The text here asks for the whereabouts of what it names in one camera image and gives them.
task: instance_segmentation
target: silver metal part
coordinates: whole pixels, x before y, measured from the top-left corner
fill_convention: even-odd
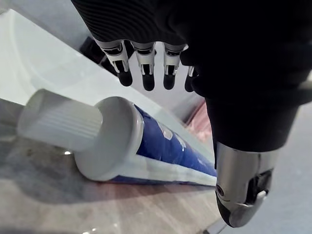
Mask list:
[[[136,43],[132,42],[132,45],[136,52],[136,58],[138,65],[141,69],[142,75],[147,75],[144,69],[144,65],[149,65],[149,74],[154,74],[154,57],[155,57],[155,42],[150,43]]]
[[[164,43],[164,69],[165,75],[175,75],[180,64],[180,53],[184,49],[185,45],[170,45]]]
[[[217,144],[216,194],[230,212],[228,222],[232,227],[245,225],[266,198],[277,153],[245,152]]]
[[[193,76],[193,72],[194,72],[194,66],[189,66],[188,75],[189,75],[190,77]]]
[[[102,42],[96,40],[96,43],[99,45],[101,50],[106,54],[111,65],[114,67],[117,73],[127,72],[129,70],[129,62],[126,47],[123,43],[123,40],[111,41],[111,42]],[[123,71],[120,71],[118,61],[121,62],[123,66]]]

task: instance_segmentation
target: toothpaste tube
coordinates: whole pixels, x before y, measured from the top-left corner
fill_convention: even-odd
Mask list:
[[[214,165],[178,134],[122,97],[95,107],[37,91],[18,133],[74,152],[80,172],[96,181],[214,186]]]

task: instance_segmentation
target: white cap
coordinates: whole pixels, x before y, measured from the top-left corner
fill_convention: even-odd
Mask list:
[[[102,126],[97,107],[38,90],[18,121],[18,134],[73,151],[92,147]]]

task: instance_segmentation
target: white surface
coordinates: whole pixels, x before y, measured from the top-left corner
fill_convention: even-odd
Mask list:
[[[4,35],[0,37],[0,98],[25,105],[42,88],[89,105],[111,96],[124,97],[207,154],[207,148],[188,134],[176,118],[143,94],[123,87],[115,76],[13,10],[0,19],[0,35]],[[134,80],[134,87],[138,80],[141,83],[141,77]],[[156,86],[164,89],[159,82]],[[181,98],[187,102],[187,96]]]
[[[214,186],[216,177],[183,167],[178,164],[162,162],[141,155],[130,157],[120,170],[120,176],[159,181],[183,181]]]
[[[102,126],[98,108],[38,90],[19,117],[20,136],[76,152],[93,146]]]

